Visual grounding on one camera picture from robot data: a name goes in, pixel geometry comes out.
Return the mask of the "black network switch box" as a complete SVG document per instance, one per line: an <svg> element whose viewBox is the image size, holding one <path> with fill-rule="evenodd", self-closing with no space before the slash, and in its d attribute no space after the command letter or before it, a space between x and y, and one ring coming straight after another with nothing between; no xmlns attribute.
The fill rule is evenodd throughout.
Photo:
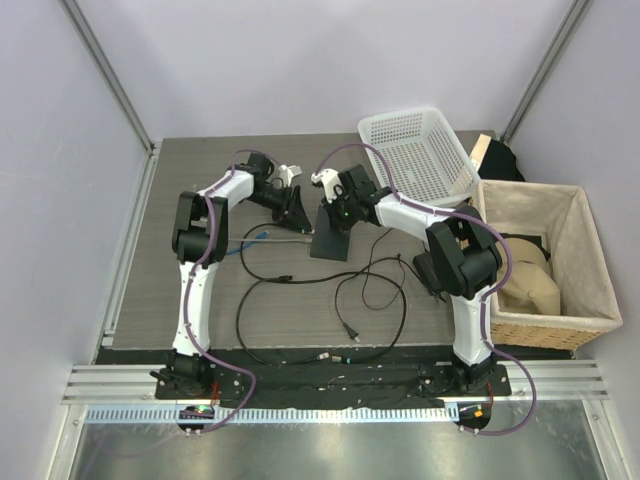
<svg viewBox="0 0 640 480"><path fill-rule="evenodd" d="M322 206L316 213L310 256L316 259L346 262L350 246L350 233L331 228L329 216Z"/></svg>

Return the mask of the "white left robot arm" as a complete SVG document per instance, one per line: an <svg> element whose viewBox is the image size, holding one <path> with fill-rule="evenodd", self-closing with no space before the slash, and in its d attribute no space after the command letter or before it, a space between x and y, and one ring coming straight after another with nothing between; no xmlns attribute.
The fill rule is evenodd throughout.
<svg viewBox="0 0 640 480"><path fill-rule="evenodd" d="M313 232L293 180L297 165L278 165L269 156L251 151L246 162L230 166L212 185L180 194L172 233L172 250L179 262L181 294L179 320L172 350L190 362L210 347L209 314L213 282L229 241L229 213L248 200L271 211L277 226L301 234Z"/></svg>

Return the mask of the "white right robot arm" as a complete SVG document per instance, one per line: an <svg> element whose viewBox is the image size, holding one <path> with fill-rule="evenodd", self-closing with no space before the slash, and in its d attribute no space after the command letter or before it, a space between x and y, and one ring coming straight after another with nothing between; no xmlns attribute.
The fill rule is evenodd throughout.
<svg viewBox="0 0 640 480"><path fill-rule="evenodd" d="M451 371L457 391L472 395L488 381L484 366L493 360L489 334L492 288L502 257L494 233L468 205L437 208L412 200L394 187L379 188L360 165L338 172L322 169L311 175L324 191L322 206L332 229L348 231L358 222L395 229L427 244L430 289L446 292L454 314Z"/></svg>

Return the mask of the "black power adapter brick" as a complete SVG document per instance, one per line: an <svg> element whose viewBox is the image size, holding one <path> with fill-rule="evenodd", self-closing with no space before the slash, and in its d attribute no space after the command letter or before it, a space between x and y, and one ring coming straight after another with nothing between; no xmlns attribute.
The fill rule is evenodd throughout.
<svg viewBox="0 0 640 480"><path fill-rule="evenodd" d="M440 295L442 286L436 277L432 257L429 252L423 252L413 258L414 269L427 290L433 295Z"/></svg>

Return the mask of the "white plastic mesh basket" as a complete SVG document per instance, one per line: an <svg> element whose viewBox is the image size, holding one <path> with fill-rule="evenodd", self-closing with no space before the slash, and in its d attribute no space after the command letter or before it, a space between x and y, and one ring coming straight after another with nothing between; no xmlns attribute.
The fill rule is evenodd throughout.
<svg viewBox="0 0 640 480"><path fill-rule="evenodd" d="M383 186L436 207L453 207L469 199L479 183L475 166L443 113L420 107L364 118L361 141Z"/></svg>

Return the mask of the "brown cardboard piece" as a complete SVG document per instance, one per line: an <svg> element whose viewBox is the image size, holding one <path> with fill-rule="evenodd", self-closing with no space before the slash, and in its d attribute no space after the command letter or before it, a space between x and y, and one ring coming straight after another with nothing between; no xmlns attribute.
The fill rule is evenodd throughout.
<svg viewBox="0 0 640 480"><path fill-rule="evenodd" d="M478 136L469 155L470 161L477 171L480 170L487 151L493 142L494 138L489 135L480 134Z"/></svg>

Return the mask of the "black fabric bag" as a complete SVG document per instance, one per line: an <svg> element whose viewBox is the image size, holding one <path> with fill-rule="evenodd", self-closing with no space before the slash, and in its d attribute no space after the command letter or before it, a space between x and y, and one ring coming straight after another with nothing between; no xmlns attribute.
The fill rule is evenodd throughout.
<svg viewBox="0 0 640 480"><path fill-rule="evenodd" d="M483 156L479 176L483 180L525 182L516 155L507 145L493 139Z"/></svg>

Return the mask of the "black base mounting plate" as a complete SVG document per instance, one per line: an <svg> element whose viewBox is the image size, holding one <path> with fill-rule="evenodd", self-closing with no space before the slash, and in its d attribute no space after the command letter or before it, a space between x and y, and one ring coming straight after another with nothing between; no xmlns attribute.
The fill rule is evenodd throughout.
<svg viewBox="0 0 640 480"><path fill-rule="evenodd" d="M443 359L420 357L407 348L358 363L337 363L310 356L303 363L261 364L249 358L235 369L206 359L190 362L168 354L168 362L150 375L155 397L210 401L226 408L247 399L248 408L346 409L418 404L439 397L506 397L512 393L506 367L492 362L478 378Z"/></svg>

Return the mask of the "beige cloth bundle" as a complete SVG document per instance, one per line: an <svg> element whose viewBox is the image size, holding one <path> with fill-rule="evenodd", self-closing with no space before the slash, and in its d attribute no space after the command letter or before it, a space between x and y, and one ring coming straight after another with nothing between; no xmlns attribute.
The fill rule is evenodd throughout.
<svg viewBox="0 0 640 480"><path fill-rule="evenodd" d="M503 311L552 315L561 313L561 293L543 250L522 238L506 238L512 256L509 280L498 291Z"/></svg>

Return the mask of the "wicker basket with cloth liner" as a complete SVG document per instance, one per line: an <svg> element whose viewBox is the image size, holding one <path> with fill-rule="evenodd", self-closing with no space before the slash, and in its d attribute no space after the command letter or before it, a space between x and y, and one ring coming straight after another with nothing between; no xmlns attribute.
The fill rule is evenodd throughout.
<svg viewBox="0 0 640 480"><path fill-rule="evenodd" d="M491 297L490 329L496 344L574 350L622 326L597 229L583 188L483 180L474 204L502 235L540 239L550 254L560 313L509 310Z"/></svg>

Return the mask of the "aluminium extrusion rail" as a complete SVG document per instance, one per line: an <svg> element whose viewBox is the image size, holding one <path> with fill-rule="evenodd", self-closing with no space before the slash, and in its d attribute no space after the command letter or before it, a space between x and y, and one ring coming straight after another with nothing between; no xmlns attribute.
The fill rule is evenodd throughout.
<svg viewBox="0 0 640 480"><path fill-rule="evenodd" d="M343 365L318 363L253 367L254 380L216 369L205 386L180 387L157 378L156 365L94 365L72 369L63 393L66 404L140 401L196 401L218 398L226 406L245 396L257 408L358 408L414 403L420 398L517 400L605 399L592 360L533 360L522 367L502 362L477 386L455 384L449 366L426 363Z"/></svg>

